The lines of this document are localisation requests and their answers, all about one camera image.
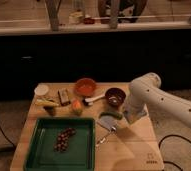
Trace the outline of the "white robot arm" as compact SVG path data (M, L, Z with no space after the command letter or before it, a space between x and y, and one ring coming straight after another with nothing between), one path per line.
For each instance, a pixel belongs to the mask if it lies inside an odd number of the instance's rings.
M174 96L160 89L161 79L156 73L147 73L133 79L124 101L123 114L129 124L146 115L145 106L152 104L174 115L191 128L191 101Z

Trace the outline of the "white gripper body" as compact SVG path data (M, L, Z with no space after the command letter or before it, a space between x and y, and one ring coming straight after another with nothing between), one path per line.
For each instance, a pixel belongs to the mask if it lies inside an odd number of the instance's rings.
M127 98L123 105L123 114L129 124L134 124L137 120L136 114L145 107L145 103L135 99Z

